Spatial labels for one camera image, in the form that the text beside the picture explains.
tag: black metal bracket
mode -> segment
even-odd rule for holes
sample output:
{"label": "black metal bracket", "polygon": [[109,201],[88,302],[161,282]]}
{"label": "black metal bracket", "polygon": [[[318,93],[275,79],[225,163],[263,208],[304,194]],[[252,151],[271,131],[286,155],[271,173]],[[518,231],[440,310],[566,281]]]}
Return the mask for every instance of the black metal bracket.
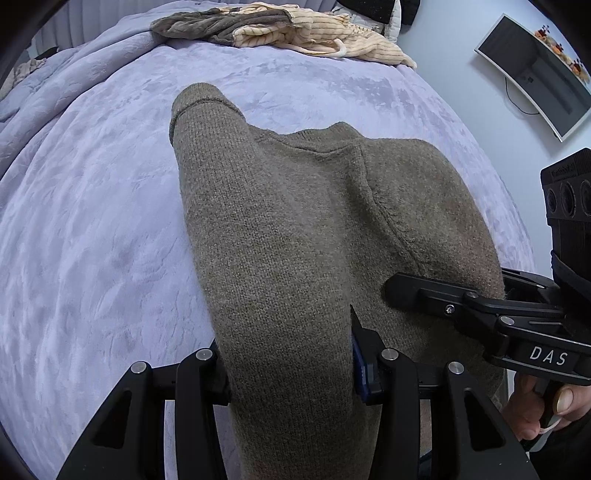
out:
{"label": "black metal bracket", "polygon": [[[382,405],[370,480],[418,475],[421,399],[431,400],[433,480],[537,480],[498,410],[460,363],[415,364],[364,329],[351,307],[355,388]],[[136,362],[91,419],[58,480],[164,480],[164,402],[175,400],[179,480],[226,480],[213,405],[228,405],[215,342],[182,362]]]}
{"label": "black metal bracket", "polygon": [[164,480],[164,403],[175,400],[179,480],[226,480],[213,405],[230,402],[217,345],[179,364],[127,370],[74,445],[58,480]]}
{"label": "black metal bracket", "polygon": [[420,400],[430,400],[432,480],[536,480],[538,475],[500,412],[464,371],[416,364],[364,329],[351,307],[356,391],[382,404],[370,480],[416,479]]}
{"label": "black metal bracket", "polygon": [[[550,279],[503,270],[507,300],[449,283],[396,274],[384,284],[392,307],[447,318],[478,340],[498,367],[574,385],[591,385],[591,329],[561,303]],[[528,301],[511,298],[528,299]]]}

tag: wall-mounted tv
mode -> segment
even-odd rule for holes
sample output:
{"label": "wall-mounted tv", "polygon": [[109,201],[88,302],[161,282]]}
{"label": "wall-mounted tv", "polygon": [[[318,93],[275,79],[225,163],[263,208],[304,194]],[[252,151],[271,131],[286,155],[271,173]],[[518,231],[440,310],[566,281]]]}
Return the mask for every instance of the wall-mounted tv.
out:
{"label": "wall-mounted tv", "polygon": [[591,113],[591,91],[545,42],[501,16],[476,52],[531,101],[560,141]]}

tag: brown fabric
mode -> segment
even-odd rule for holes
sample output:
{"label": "brown fabric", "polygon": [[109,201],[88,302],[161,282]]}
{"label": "brown fabric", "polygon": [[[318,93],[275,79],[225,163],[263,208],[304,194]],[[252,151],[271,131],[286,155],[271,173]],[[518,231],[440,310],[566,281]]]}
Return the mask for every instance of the brown fabric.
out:
{"label": "brown fabric", "polygon": [[344,123],[278,135],[204,83],[175,100],[170,139],[245,480],[368,478],[381,408],[353,390],[350,304],[387,346],[496,391],[476,342],[381,298],[396,272],[503,297],[486,225],[434,146]]}
{"label": "brown fabric", "polygon": [[284,10],[266,10],[251,14],[239,14],[233,8],[223,12],[212,8],[205,12],[180,12],[152,22],[150,28],[168,38],[207,40],[212,43],[234,46],[233,32],[245,25],[291,24]]}

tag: blue component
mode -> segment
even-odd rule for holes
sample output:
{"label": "blue component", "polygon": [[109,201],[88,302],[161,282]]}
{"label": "blue component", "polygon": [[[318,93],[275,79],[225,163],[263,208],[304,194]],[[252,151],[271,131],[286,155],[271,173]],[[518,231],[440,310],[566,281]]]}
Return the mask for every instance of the blue component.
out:
{"label": "blue component", "polygon": [[353,363],[355,365],[355,392],[361,397],[363,403],[366,403],[369,399],[369,385],[368,385],[368,367],[363,361],[361,350],[357,344],[355,336],[352,336],[353,340]]}

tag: bed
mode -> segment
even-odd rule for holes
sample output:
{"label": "bed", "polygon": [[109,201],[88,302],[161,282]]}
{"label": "bed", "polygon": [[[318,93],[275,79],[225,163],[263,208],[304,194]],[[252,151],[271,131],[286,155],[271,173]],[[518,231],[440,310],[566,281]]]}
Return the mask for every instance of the bed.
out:
{"label": "bed", "polygon": [[[131,15],[116,25],[87,29],[96,38],[80,34],[0,102],[0,423],[39,480],[56,477],[134,361],[172,364],[213,340],[168,140],[171,104],[191,83],[213,83],[248,122],[279,133],[345,121],[366,137],[434,144],[475,198],[501,264],[534,270],[501,179],[412,69],[165,41],[149,32],[152,20],[219,4],[133,3],[137,12],[122,8]],[[69,18],[72,31],[84,30],[84,15]],[[45,45],[54,40],[43,35]],[[175,478],[169,418],[166,470]],[[228,478],[237,479],[226,409],[216,418]]]}

